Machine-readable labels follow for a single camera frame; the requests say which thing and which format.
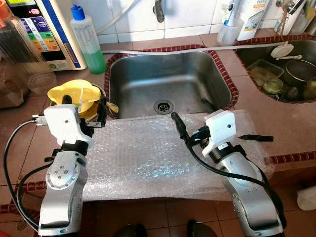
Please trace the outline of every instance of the bubble wrap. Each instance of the bubble wrap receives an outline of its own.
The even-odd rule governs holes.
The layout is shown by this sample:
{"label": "bubble wrap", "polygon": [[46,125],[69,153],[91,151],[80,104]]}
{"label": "bubble wrap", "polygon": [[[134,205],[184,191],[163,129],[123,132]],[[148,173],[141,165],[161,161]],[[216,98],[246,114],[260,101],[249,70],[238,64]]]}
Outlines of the bubble wrap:
{"label": "bubble wrap", "polygon": [[[274,166],[259,142],[237,137],[256,134],[244,110],[233,111],[237,135],[233,145],[241,144],[247,157],[268,176]],[[207,114],[180,114],[192,134],[204,126]],[[85,201],[151,197],[229,200],[221,176],[202,167],[180,139],[170,115],[108,121],[96,129],[94,144],[87,154],[88,181]],[[201,148],[195,152],[202,157]],[[215,164],[205,158],[210,165]]]}

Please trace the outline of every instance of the drain strainer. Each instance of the drain strainer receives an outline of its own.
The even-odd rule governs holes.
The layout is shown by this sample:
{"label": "drain strainer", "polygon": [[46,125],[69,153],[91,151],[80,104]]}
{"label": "drain strainer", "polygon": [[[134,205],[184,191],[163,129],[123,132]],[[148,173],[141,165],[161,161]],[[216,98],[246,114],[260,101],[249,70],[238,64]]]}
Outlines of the drain strainer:
{"label": "drain strainer", "polygon": [[154,104],[154,110],[160,115],[167,115],[173,111],[173,104],[170,100],[158,100]]}

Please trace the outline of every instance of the white tile wall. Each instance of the white tile wall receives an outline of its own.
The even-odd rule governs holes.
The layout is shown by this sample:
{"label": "white tile wall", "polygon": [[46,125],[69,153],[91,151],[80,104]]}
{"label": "white tile wall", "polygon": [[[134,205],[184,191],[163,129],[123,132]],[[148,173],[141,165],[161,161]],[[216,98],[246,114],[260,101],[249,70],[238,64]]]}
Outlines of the white tile wall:
{"label": "white tile wall", "polygon": [[[93,19],[96,29],[108,24],[134,0],[74,0]],[[155,40],[216,33],[221,28],[222,0],[162,0],[165,21],[153,13],[155,0],[136,0],[115,25],[99,33],[100,43]],[[281,9],[270,0],[260,28],[272,28]]]}

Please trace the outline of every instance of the green liquid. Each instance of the green liquid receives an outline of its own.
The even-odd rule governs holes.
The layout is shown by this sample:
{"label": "green liquid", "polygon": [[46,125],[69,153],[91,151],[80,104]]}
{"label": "green liquid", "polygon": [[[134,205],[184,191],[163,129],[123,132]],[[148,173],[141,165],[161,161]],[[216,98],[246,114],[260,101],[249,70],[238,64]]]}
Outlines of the green liquid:
{"label": "green liquid", "polygon": [[104,73],[107,69],[101,50],[92,54],[83,54],[88,68],[93,74]]}

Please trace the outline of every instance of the black cable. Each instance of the black cable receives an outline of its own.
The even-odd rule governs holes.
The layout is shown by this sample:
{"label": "black cable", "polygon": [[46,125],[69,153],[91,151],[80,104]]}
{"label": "black cable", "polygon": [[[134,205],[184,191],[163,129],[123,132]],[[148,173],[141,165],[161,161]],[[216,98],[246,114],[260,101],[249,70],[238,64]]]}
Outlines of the black cable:
{"label": "black cable", "polygon": [[13,203],[15,204],[17,210],[19,211],[19,213],[21,214],[21,216],[25,219],[25,221],[35,230],[35,231],[38,231],[38,225],[36,225],[36,223],[33,223],[32,222],[32,219],[31,217],[28,216],[27,213],[23,212],[20,210],[20,208],[18,207],[17,205],[17,199],[16,199],[16,196],[15,196],[15,193],[14,193],[14,190],[12,188],[12,183],[11,183],[11,180],[10,180],[10,176],[9,176],[9,173],[8,173],[8,168],[7,168],[7,155],[8,155],[8,151],[9,151],[9,148],[10,148],[10,145],[12,143],[12,140],[14,138],[14,136],[16,135],[16,133],[22,128],[24,127],[25,125],[29,124],[29,123],[33,123],[33,122],[36,122],[35,119],[31,119],[29,121],[26,121],[24,123],[22,123],[21,125],[19,125],[11,134],[11,136],[9,137],[9,140],[4,148],[4,153],[3,153],[3,170],[4,170],[4,177],[5,177],[5,180],[6,180],[6,184],[9,188],[9,191],[10,191],[10,194],[11,194],[11,197],[12,197],[12,200],[13,200]]}
{"label": "black cable", "polygon": [[[189,151],[192,154],[192,156],[197,160],[197,162],[199,162],[202,166],[204,166],[208,170],[210,170],[210,171],[212,171],[212,172],[214,172],[216,174],[226,176],[226,177],[249,181],[249,182],[258,184],[258,185],[262,186],[263,188],[265,188],[269,192],[269,195],[270,195],[270,197],[272,199],[272,202],[275,204],[276,209],[279,212],[280,221],[282,223],[283,228],[285,229],[285,227],[286,227],[286,219],[285,219],[285,216],[284,216],[284,210],[283,210],[282,201],[281,201],[280,197],[277,195],[277,193],[271,188],[271,186],[269,185],[269,182],[268,183],[264,183],[264,182],[261,182],[261,181],[259,181],[257,179],[254,179],[254,178],[251,178],[251,177],[248,177],[248,176],[244,176],[244,175],[240,175],[240,174],[233,174],[233,173],[228,173],[228,172],[224,172],[224,171],[218,170],[218,169],[210,166],[209,164],[205,163],[204,161],[202,161],[197,156],[197,154],[194,152],[190,142],[187,143],[187,148],[189,149]],[[265,176],[265,174],[263,175],[263,179],[268,181],[268,179]]]}
{"label": "black cable", "polygon": [[[27,213],[26,210],[24,209],[23,205],[22,205],[22,195],[21,195],[21,190],[23,188],[23,184],[25,183],[25,181],[33,174],[43,170],[43,169],[46,169],[46,168],[49,168],[51,166],[52,163],[50,164],[47,164],[47,165],[44,165],[42,167],[39,167],[37,169],[34,169],[32,170],[31,172],[29,172],[28,174],[26,174],[23,179],[21,180],[21,182],[19,183],[19,186],[18,186],[18,189],[17,189],[17,192],[16,192],[16,197],[17,197],[17,204],[18,204],[18,207],[20,208],[21,212],[23,213]],[[37,226],[39,226],[39,224],[37,223],[36,220],[34,220],[32,217],[28,216],[31,221],[33,223],[35,223]]]}

